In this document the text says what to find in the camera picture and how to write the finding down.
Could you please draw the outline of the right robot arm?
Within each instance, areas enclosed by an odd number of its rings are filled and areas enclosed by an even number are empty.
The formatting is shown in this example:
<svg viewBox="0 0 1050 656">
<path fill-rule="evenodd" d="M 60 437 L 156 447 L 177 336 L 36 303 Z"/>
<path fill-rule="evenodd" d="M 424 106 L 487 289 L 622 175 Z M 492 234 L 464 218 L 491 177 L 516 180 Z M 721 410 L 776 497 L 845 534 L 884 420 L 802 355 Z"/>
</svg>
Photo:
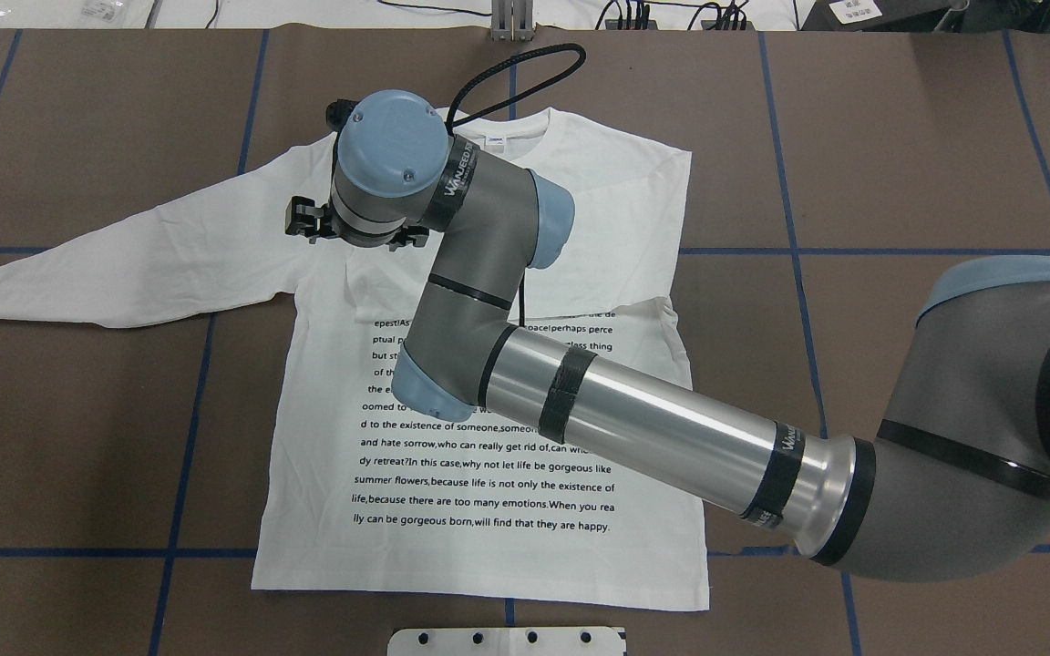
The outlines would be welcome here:
<svg viewBox="0 0 1050 656">
<path fill-rule="evenodd" d="M 780 530 L 854 576 L 941 581 L 1050 531 L 1050 257 L 947 270 L 872 441 L 807 437 L 509 320 L 530 267 L 570 237 L 567 190 L 453 133 L 401 90 L 338 100 L 326 205 L 291 235 L 361 248 L 442 235 L 392 392 L 443 421 L 476 407 Z"/>
</svg>

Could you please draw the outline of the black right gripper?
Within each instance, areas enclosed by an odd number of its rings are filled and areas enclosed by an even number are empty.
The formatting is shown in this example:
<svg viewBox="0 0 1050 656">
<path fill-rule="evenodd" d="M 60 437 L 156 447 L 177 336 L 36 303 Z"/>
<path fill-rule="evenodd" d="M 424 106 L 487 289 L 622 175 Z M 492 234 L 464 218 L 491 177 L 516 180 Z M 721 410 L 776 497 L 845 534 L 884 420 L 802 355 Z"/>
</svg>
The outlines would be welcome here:
<svg viewBox="0 0 1050 656">
<path fill-rule="evenodd" d="M 318 221 L 318 237 L 326 240 L 343 240 L 356 248 L 379 248 L 387 246 L 391 251 L 399 248 L 425 248 L 426 228 L 407 227 L 399 221 L 384 225 L 379 232 L 373 233 L 354 227 L 346 221 L 344 213 L 334 208 L 332 203 L 322 207 L 324 216 Z"/>
</svg>

